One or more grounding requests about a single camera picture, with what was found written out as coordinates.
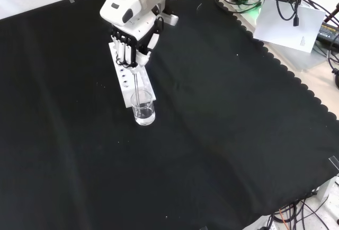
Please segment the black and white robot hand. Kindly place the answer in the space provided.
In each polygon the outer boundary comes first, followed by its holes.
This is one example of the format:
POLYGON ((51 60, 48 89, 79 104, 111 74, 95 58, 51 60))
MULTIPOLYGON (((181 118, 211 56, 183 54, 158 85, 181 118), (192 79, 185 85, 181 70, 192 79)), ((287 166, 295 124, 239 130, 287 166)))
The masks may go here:
POLYGON ((164 28, 164 18, 149 12, 135 17, 124 25, 108 19, 113 29, 111 37, 115 46, 114 61, 132 73, 137 73, 148 63, 164 28))

